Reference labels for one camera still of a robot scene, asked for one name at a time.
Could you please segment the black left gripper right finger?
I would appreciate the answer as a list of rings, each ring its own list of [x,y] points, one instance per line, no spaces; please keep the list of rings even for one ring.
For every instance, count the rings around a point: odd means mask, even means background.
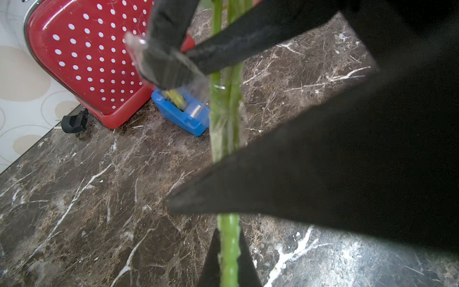
[[[262,287],[243,231],[240,232],[239,248],[239,287]]]

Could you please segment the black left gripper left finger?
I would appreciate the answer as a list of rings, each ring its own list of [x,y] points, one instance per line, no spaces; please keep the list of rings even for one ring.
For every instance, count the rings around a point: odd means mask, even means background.
[[[220,287],[220,263],[219,253],[221,250],[219,230],[215,229],[206,256],[202,273],[196,284],[197,287]]]

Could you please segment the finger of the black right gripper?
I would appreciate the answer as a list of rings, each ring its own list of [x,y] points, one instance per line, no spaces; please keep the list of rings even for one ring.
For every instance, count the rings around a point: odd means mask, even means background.
[[[198,1],[153,4],[138,68],[145,80],[161,90],[180,87],[192,78],[180,49],[198,4]]]
[[[379,71],[182,184],[170,211],[260,213],[457,251],[457,1],[262,1],[188,55],[214,72],[336,13]]]

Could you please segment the clear tape strip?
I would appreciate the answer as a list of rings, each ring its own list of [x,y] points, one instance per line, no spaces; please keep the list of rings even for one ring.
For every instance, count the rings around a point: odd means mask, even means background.
[[[143,82],[162,91],[187,88],[197,99],[208,104],[207,76],[179,50],[131,32],[125,34],[124,42]]]

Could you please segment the yellow-green tape roll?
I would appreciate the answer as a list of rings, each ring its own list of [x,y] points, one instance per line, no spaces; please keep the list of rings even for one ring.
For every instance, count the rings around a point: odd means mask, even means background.
[[[165,90],[163,97],[176,106],[179,110],[184,111],[187,103],[184,97],[177,90]]]

